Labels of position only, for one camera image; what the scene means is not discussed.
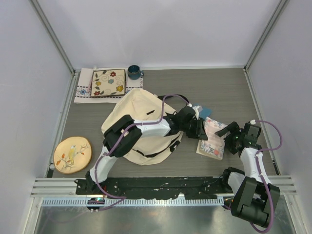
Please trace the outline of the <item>floral pastel notebook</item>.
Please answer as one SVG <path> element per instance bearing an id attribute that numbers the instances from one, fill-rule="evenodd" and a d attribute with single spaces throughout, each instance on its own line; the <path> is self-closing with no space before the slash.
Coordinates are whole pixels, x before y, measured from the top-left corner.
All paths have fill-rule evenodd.
<path id="1" fill-rule="evenodd" d="M 224 138 L 226 135 L 219 137 L 215 132 L 224 129 L 225 127 L 227 127 L 226 124 L 206 117 L 204 129 L 208 140 L 199 140 L 196 153 L 216 160 L 222 160 L 225 149 Z"/>

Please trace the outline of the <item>cream canvas backpack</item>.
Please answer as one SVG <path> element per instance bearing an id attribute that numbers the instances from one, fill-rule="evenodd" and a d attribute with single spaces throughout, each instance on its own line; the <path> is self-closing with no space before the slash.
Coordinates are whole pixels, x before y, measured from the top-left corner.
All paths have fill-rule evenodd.
<path id="1" fill-rule="evenodd" d="M 135 120 L 156 121 L 161 117 L 162 99 L 139 88 L 128 92 L 103 122 L 104 133 L 124 115 Z M 137 165 L 146 166 L 163 162 L 180 144 L 183 132 L 172 136 L 141 137 L 124 158 Z"/>

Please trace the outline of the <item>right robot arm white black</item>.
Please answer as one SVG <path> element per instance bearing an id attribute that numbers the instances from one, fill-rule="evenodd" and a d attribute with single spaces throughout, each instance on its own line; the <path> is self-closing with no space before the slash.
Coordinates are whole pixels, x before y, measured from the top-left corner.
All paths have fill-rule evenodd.
<path id="1" fill-rule="evenodd" d="M 225 149 L 238 154 L 244 169 L 229 167 L 224 170 L 220 187 L 223 191 L 233 192 L 232 201 L 224 207 L 251 224 L 260 234 L 266 234 L 273 225 L 273 216 L 280 198 L 280 189 L 269 180 L 264 164 L 265 149 L 258 144 L 261 128 L 257 120 L 246 122 L 240 128 L 236 122 L 215 133 L 224 137 Z"/>

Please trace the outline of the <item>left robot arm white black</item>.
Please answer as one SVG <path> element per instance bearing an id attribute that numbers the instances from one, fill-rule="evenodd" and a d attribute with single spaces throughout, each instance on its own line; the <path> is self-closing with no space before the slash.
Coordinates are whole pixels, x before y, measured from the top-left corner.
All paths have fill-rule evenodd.
<path id="1" fill-rule="evenodd" d="M 179 132 L 184 132 L 189 138 L 208 139 L 204 119 L 188 105 L 174 114 L 162 114 L 157 120 L 135 120 L 130 115 L 124 115 L 104 133 L 100 156 L 85 175 L 86 188 L 92 194 L 100 194 L 116 160 L 129 153 L 141 138 L 164 138 Z"/>

